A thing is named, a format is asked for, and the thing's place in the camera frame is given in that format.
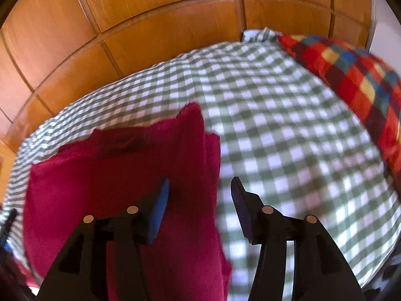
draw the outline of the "pillow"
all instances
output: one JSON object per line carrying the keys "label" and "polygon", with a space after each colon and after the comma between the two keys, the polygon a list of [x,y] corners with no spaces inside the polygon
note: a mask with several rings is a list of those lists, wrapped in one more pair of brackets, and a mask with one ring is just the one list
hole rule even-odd
{"label": "pillow", "polygon": [[348,43],[320,36],[282,35],[284,49],[322,79],[347,105],[401,179],[401,81],[383,60]]}

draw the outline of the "red cloth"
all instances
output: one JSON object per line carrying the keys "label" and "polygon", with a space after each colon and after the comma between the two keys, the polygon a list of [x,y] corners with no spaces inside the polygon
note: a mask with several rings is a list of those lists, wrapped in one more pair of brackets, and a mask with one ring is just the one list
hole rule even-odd
{"label": "red cloth", "polygon": [[226,300],[231,265],[214,218],[219,171],[219,137],[205,133],[196,103],[151,127],[95,129],[32,166],[23,221],[28,259],[44,277],[85,215],[116,215],[167,177],[160,231],[141,247],[151,297]]}

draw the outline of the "mattress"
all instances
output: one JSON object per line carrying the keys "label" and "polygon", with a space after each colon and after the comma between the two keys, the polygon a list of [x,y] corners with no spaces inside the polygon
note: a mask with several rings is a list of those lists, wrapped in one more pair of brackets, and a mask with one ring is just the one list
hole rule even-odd
{"label": "mattress", "polygon": [[[95,128],[149,125],[190,101],[201,105],[206,129],[221,138],[216,222],[234,267],[229,299],[247,300],[259,257],[235,213],[234,176],[286,216],[318,216],[366,284],[400,234],[392,178],[358,118],[268,29],[156,64],[84,96],[41,125],[19,148],[0,217],[13,207],[19,211],[9,241],[16,257],[28,266],[22,216],[31,164]],[[288,243],[284,300],[291,296],[293,255]]]}

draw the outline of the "folded garment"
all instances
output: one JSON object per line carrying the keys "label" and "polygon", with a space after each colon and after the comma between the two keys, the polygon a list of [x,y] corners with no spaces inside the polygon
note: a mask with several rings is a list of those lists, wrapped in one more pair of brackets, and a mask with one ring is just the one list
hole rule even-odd
{"label": "folded garment", "polygon": [[23,221],[27,257],[44,277],[85,215],[116,215],[167,177],[158,236],[141,247],[152,300],[226,300],[231,265],[214,217],[219,171],[219,137],[205,133],[196,103],[151,127],[95,129],[32,166]]}

